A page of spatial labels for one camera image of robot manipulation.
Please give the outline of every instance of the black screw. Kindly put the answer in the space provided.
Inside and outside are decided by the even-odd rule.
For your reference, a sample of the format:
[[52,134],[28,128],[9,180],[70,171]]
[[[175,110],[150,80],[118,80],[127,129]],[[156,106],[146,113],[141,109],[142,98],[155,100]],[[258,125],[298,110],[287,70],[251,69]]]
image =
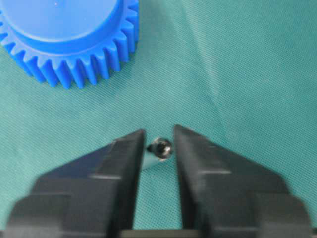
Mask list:
[[165,138],[156,138],[148,147],[147,151],[152,152],[162,160],[168,159],[173,153],[172,143]]

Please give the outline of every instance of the metal screw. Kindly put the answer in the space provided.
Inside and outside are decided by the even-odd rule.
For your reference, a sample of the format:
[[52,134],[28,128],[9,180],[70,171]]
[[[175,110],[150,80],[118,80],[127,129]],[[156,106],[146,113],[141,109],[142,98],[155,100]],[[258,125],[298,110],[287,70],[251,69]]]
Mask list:
[[173,147],[168,139],[159,137],[147,147],[147,151],[154,153],[162,160],[166,160],[173,154]]

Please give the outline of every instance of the green fabric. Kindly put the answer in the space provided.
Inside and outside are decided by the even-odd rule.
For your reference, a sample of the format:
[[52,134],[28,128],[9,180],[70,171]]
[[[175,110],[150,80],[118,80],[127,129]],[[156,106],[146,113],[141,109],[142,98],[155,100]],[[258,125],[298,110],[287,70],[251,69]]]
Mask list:
[[[35,178],[139,128],[175,123],[280,172],[317,226],[317,1],[140,0],[109,81],[69,91],[0,50],[0,224]],[[175,161],[142,172],[136,228],[180,228]]]

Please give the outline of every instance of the gear tooth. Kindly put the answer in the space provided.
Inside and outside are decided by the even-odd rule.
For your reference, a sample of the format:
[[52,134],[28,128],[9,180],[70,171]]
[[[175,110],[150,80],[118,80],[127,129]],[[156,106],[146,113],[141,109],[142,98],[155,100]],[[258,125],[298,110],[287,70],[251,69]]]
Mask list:
[[97,84],[97,77],[96,72],[94,70],[93,62],[90,57],[84,57],[81,58],[86,75],[88,77],[88,80],[91,84],[96,85]]
[[129,61],[128,39],[123,32],[118,32],[114,39],[118,48],[119,59],[121,62]]
[[103,51],[100,51],[95,56],[97,65],[99,68],[99,73],[103,79],[109,79],[109,72],[107,66],[107,60]]
[[107,61],[113,71],[120,71],[120,60],[117,45],[111,41],[105,48],[104,51],[107,55]]
[[71,59],[67,61],[67,65],[69,67],[69,70],[78,86],[78,88],[84,88],[85,86],[85,77],[83,74],[83,66],[81,61],[75,60],[75,59]]
[[40,83],[43,83],[45,82],[45,78],[37,66],[37,60],[38,60],[37,56],[33,56],[33,57],[31,57],[30,55],[27,56],[27,53],[24,55],[24,59],[23,59],[26,66],[29,68],[31,73],[36,78],[36,80]]
[[44,57],[39,57],[37,64],[49,85],[51,87],[56,87],[59,80],[53,70],[52,61],[50,59],[44,59]]
[[15,46],[13,47],[13,49],[11,50],[11,55],[12,58],[14,59],[14,61],[16,62],[16,64],[24,70],[24,72],[28,75],[28,76],[33,76],[31,71],[29,70],[29,68],[26,66],[26,64],[23,62],[23,58],[24,58],[24,54],[25,51],[19,49],[19,47]]
[[1,19],[0,19],[0,42],[7,36],[8,36],[8,33],[6,32],[5,26],[1,22]]
[[128,8],[130,10],[139,12],[139,0],[130,0]]
[[125,21],[124,25],[122,27],[122,32],[126,35],[127,37],[127,41],[128,41],[128,49],[129,52],[134,52],[135,51],[135,36],[134,36],[134,25],[129,22],[129,21]]
[[72,75],[68,68],[66,61],[64,60],[55,60],[53,61],[53,69],[63,87],[69,89],[71,87]]
[[129,10],[126,20],[134,25],[134,40],[139,40],[139,15],[137,12]]
[[12,42],[9,37],[4,38],[4,39],[1,41],[1,44],[2,44],[3,47],[6,49],[6,51],[8,51],[9,53],[11,52],[11,50],[13,49],[13,47],[15,46],[15,43]]

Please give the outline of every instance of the blue gear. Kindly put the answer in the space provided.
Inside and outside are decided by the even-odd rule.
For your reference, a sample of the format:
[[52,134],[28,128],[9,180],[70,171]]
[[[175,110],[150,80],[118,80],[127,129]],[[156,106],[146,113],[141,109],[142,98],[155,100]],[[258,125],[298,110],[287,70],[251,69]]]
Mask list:
[[138,7],[138,0],[0,0],[0,41],[39,82],[96,85],[135,51]]

